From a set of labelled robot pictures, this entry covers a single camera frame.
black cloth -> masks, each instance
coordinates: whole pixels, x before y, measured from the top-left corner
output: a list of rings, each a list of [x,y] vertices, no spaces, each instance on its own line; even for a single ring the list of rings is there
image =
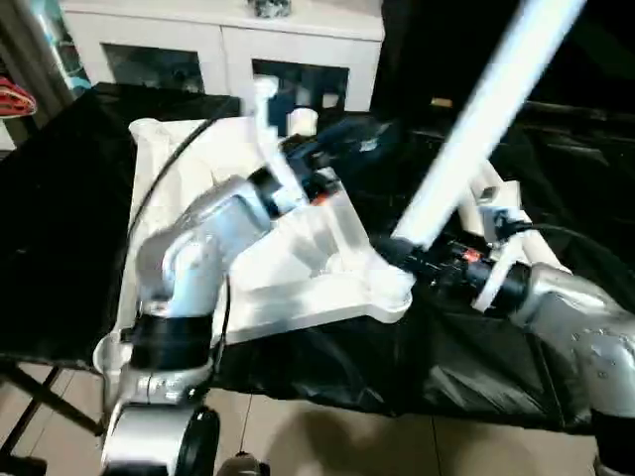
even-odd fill
[[[114,324],[136,119],[204,119],[226,100],[100,84],[0,162],[0,357],[91,366]],[[238,99],[226,116],[239,113]]]
[[[136,153],[128,124],[208,117],[221,100],[99,85],[0,163],[0,356],[90,366],[114,321],[111,266],[125,236]],[[446,129],[404,132],[392,153],[345,183],[369,232],[392,229]],[[623,130],[611,131],[605,120],[532,116],[492,160],[521,181],[535,221],[589,233],[635,265],[633,146]],[[576,272],[628,295],[632,283],[602,257],[570,238],[548,239]],[[572,365],[505,320],[419,286],[413,293],[393,325],[361,316],[229,346],[214,385],[390,416],[588,430]]]

white plastic part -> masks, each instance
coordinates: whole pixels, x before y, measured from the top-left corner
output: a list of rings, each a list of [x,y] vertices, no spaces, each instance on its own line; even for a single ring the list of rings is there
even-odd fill
[[[130,125],[138,145],[131,216],[170,153],[199,123],[140,119]],[[232,175],[248,177],[263,165],[249,117],[219,120],[184,151],[183,159],[159,186],[134,237],[117,321],[93,352],[95,368],[115,374],[121,362],[113,364],[107,356],[126,352],[129,356],[130,349],[119,342],[118,331],[130,327],[136,316],[134,258],[143,240],[172,224],[215,183]],[[235,260],[229,274],[229,342],[359,315],[395,322],[410,305],[414,282],[370,246],[343,189],[320,206],[302,206],[280,218],[269,235]],[[225,296],[221,290],[214,339],[222,325]]]
[[[471,191],[474,196],[482,195],[483,191],[489,186],[500,186],[503,183],[503,179],[496,172],[494,166],[489,161],[483,164],[481,174],[476,180],[471,183]],[[531,218],[524,211],[521,210],[520,218],[523,221],[531,222]],[[537,230],[529,230],[522,234],[523,237],[523,254],[527,257],[529,264],[545,263],[555,268],[559,268],[563,271],[570,273],[571,271],[565,267],[554,251],[551,249],[543,235]]]
[[[522,2],[393,236],[429,248],[577,18],[584,0]]]
[[[360,315],[396,322],[412,300],[399,290],[414,282],[370,246],[344,189],[320,206],[283,216],[236,259],[230,276],[227,343]],[[212,342],[221,332],[225,296],[220,293]]]
[[[287,135],[311,137],[318,131],[318,114],[308,107],[299,107],[287,117]]]
[[[509,270],[518,261],[522,250],[522,236],[512,236],[502,249],[498,261],[492,268],[489,278],[483,286],[480,295],[472,303],[472,307],[479,312],[485,312],[494,302],[496,295],[500,291]]]
[[[278,145],[278,131],[269,125],[269,99],[278,92],[278,78],[258,76],[255,83],[254,132],[256,144],[269,172],[281,185],[274,193],[274,201],[281,213],[309,203],[305,191],[285,160]]]

cabinet door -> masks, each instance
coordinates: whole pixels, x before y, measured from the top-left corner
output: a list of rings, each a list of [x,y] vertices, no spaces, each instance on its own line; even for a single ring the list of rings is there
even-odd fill
[[[93,84],[228,92],[217,26],[71,12],[64,18]]]
[[[278,76],[296,106],[370,106],[380,42],[229,27],[222,27],[222,39],[229,91],[247,109],[253,106],[254,74]],[[316,97],[321,93],[322,99]]]

silver robotic arm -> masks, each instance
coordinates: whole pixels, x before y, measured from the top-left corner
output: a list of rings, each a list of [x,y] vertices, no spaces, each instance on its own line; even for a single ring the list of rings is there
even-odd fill
[[[543,264],[530,267],[507,260],[502,268],[485,257],[485,250],[439,238],[583,4],[522,3],[393,238],[375,247],[388,263],[420,281],[449,283],[467,290],[470,298],[481,297],[496,282],[492,300],[479,299],[478,308],[497,307],[576,362],[598,443],[596,470],[602,476],[633,476],[632,314],[583,278]],[[259,117],[265,121],[263,114]],[[280,168],[278,159],[272,164]],[[293,182],[283,172],[280,183]],[[276,215],[271,202],[276,200],[266,189],[253,180],[231,179],[197,199],[140,250],[140,313],[127,336],[132,355],[117,385],[107,385],[114,390],[106,405],[110,425],[104,474],[211,473],[219,423],[200,406],[212,364],[211,313],[232,260],[271,228]],[[287,211],[294,200],[279,202],[286,203],[280,209]],[[403,296],[412,281],[391,281],[384,288],[393,284],[390,295]]]
[[[269,198],[232,177],[140,248],[139,313],[125,337],[132,354],[106,382],[104,475],[211,474],[220,423],[201,401],[212,314],[232,261],[271,229]]]

black connector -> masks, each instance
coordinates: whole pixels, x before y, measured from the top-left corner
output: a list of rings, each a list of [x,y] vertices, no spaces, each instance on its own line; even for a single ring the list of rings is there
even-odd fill
[[[478,297],[496,264],[486,257],[485,241],[468,233],[458,238],[442,235],[430,250],[389,237],[373,238],[371,243],[389,264],[414,274],[419,283],[467,302]],[[530,273],[522,263],[511,268],[492,303],[497,313],[506,315],[521,305]]]

